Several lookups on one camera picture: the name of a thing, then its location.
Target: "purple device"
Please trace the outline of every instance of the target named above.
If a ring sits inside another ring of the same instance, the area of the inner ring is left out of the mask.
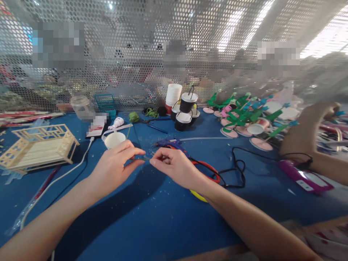
[[[315,173],[308,170],[299,170],[289,160],[278,161],[277,165],[308,193],[321,193],[334,188]]]

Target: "glass jar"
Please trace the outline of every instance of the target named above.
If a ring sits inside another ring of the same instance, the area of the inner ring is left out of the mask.
[[[73,96],[70,99],[70,103],[80,120],[89,121],[94,119],[95,111],[91,105],[91,101],[86,96]]]

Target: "black paper cup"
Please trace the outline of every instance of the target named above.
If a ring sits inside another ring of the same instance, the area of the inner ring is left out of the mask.
[[[193,105],[195,104],[197,99],[198,99],[197,94],[193,94],[189,92],[183,93],[181,95],[180,111],[184,113],[189,113],[191,109],[193,108]]]
[[[177,131],[184,131],[192,120],[192,115],[184,112],[179,112],[175,117],[174,128]]]
[[[171,108],[171,113],[170,113],[170,118],[172,121],[175,121],[175,117],[177,114],[180,112],[180,105],[179,104],[174,104],[174,106]]]
[[[191,126],[192,124],[194,124],[197,118],[199,117],[199,115],[200,115],[200,112],[198,109],[192,109],[192,120],[188,125]]]

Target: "stack of paper cups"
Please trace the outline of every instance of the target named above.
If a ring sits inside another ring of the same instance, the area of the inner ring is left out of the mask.
[[[182,90],[182,85],[180,84],[169,84],[167,89],[167,97],[166,97],[166,108],[167,114],[171,114],[171,108],[174,104],[180,99],[180,94]]]

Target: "yarn ball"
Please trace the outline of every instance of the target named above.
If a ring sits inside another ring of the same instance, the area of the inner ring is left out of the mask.
[[[153,109],[152,107],[148,107],[148,108],[144,108],[144,110],[142,111],[142,113],[145,115],[148,112],[148,109]]]
[[[166,116],[167,109],[164,106],[158,107],[157,112],[160,116]]]

